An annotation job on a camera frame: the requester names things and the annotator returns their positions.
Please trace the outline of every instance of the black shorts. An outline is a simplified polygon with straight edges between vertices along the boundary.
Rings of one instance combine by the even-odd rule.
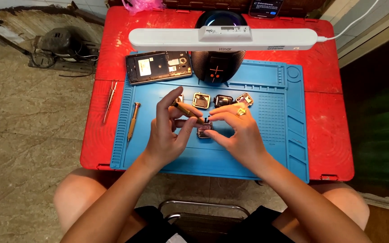
[[[173,235],[179,234],[187,243],[196,240],[185,235],[176,226],[169,224],[163,214],[153,206],[135,208],[148,225],[130,238],[127,243],[166,243]],[[217,242],[281,242],[293,243],[286,235],[276,229],[271,223],[280,212],[260,206],[250,216],[236,224],[228,234],[223,235]]]

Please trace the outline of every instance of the pink plastic bag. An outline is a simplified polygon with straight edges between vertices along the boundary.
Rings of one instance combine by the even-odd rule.
[[[143,10],[164,8],[162,0],[130,0],[129,2],[133,7],[131,7],[128,3],[125,3],[125,0],[122,0],[122,4],[124,4],[125,9],[130,12],[130,15],[135,15],[137,12]]]

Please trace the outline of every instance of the metal chair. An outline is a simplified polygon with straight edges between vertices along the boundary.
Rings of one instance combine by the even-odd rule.
[[[250,215],[247,209],[237,205],[224,205],[206,202],[190,202],[180,200],[167,200],[160,203],[158,209],[161,211],[162,207],[167,204],[183,204],[193,206],[205,207],[222,207],[229,209],[236,209],[243,212],[247,217]],[[165,217],[167,221],[175,219],[172,223],[177,226],[183,233],[196,239],[198,242],[209,243],[216,242],[222,235],[236,224],[240,223],[244,218],[229,218],[203,214],[191,213],[171,213]]]

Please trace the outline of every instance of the white cable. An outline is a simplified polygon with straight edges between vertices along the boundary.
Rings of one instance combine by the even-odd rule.
[[[355,19],[354,22],[350,23],[346,28],[344,28],[344,30],[343,30],[340,34],[338,34],[338,35],[336,35],[336,36],[334,36],[334,37],[331,37],[331,38],[326,38],[325,36],[319,36],[319,37],[318,37],[318,42],[324,42],[324,41],[328,41],[328,40],[334,40],[335,38],[337,38],[337,37],[343,35],[343,33],[344,33],[345,31],[347,31],[348,28],[349,28],[351,25],[355,24],[355,22],[357,22],[358,20],[364,18],[364,17],[370,12],[370,10],[373,9],[373,7],[376,5],[376,3],[378,3],[378,1],[379,1],[379,0],[376,0],[375,3],[373,3],[373,5],[369,8],[369,10],[367,10],[367,12],[366,12],[365,14],[363,14],[363,15],[362,15],[361,17],[359,17],[358,19]]]

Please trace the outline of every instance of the peeling wall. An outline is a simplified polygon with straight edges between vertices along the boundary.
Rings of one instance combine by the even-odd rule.
[[[77,16],[73,10],[58,7],[22,7],[0,10],[0,35],[14,43],[44,36],[48,31],[68,27],[82,39],[101,43],[103,28],[99,21]]]

